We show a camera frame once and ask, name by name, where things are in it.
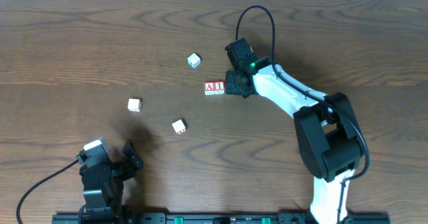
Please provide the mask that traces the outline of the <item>K letter wooden block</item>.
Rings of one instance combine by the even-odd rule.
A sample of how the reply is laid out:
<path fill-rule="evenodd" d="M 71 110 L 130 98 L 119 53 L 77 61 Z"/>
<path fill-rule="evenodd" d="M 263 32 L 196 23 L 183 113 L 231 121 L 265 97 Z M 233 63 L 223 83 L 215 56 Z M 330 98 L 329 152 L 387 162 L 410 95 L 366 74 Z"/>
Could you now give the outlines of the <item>K letter wooden block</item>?
<path fill-rule="evenodd" d="M 141 109 L 141 100 L 137 98 L 130 98 L 128 100 L 128 110 L 131 112 L 140 112 Z"/>

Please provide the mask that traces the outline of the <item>red-sided plain wooden block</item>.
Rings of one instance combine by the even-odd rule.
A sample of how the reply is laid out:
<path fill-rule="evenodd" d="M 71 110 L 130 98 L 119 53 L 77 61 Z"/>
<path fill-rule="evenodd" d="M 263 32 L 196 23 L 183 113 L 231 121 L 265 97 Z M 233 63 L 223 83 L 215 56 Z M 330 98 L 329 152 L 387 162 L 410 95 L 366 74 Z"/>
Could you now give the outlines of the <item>red-sided plain wooden block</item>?
<path fill-rule="evenodd" d="M 187 131 L 187 125 L 183 119 L 179 119 L 172 123 L 172 127 L 176 134 L 182 134 Z"/>

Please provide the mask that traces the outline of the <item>red I letter block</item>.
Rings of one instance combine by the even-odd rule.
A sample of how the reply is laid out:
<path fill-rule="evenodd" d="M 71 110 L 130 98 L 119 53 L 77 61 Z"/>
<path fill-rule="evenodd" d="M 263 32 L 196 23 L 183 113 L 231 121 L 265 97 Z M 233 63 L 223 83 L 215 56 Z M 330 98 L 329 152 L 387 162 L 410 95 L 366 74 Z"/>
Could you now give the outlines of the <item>red I letter block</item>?
<path fill-rule="evenodd" d="M 216 81 L 214 82 L 215 94 L 224 94 L 225 93 L 225 82 Z"/>

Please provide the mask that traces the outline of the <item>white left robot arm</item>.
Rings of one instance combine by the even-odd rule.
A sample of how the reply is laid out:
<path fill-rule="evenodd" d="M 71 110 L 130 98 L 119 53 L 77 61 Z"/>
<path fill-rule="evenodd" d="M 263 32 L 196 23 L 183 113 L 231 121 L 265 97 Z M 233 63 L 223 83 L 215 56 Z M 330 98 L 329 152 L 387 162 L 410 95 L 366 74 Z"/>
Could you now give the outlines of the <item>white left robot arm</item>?
<path fill-rule="evenodd" d="M 131 140 L 123 157 L 114 162 L 102 137 L 86 144 L 76 159 L 82 165 L 79 174 L 84 186 L 86 212 L 92 220 L 117 219 L 122 212 L 123 182 L 136 176 L 143 162 Z"/>

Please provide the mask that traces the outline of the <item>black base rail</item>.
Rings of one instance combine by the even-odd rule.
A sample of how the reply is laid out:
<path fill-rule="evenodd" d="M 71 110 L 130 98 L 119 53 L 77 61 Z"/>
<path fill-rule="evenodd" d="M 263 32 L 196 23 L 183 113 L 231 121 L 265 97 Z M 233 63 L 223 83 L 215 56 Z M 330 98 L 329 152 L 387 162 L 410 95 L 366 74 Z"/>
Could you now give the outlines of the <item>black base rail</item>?
<path fill-rule="evenodd" d="M 107 219 L 93 219 L 87 214 L 79 219 L 75 215 L 53 215 L 53 224 L 77 224 L 77 223 L 129 223 L 129 224 L 309 224 L 319 223 L 307 213 L 283 212 L 276 215 L 220 215 L 220 214 L 164 214 L 164 213 L 141 213 L 124 216 L 123 221 Z M 375 224 L 391 223 L 387 215 L 365 215 L 348 214 L 340 223 L 350 224 Z"/>

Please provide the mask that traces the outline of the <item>red A letter block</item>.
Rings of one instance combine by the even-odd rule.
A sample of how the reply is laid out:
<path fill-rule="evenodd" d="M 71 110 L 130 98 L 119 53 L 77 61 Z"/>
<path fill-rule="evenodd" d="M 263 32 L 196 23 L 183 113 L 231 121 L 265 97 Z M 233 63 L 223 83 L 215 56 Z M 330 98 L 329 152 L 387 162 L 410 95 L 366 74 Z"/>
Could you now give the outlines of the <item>red A letter block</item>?
<path fill-rule="evenodd" d="M 214 82 L 205 82 L 204 83 L 204 92 L 205 92 L 205 95 L 214 95 L 215 94 L 215 83 Z"/>

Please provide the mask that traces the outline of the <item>blue P letter block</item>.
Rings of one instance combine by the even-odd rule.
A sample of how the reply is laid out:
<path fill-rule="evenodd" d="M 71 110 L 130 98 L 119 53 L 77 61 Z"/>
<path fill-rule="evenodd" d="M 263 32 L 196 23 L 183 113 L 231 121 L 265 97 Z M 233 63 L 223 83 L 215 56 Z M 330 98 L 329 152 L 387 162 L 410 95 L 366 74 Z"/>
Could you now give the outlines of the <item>blue P letter block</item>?
<path fill-rule="evenodd" d="M 201 58 L 199 57 L 198 54 L 196 53 L 192 53 L 188 58 L 187 58 L 187 63 L 192 67 L 192 68 L 196 68 L 200 63 L 201 63 Z"/>

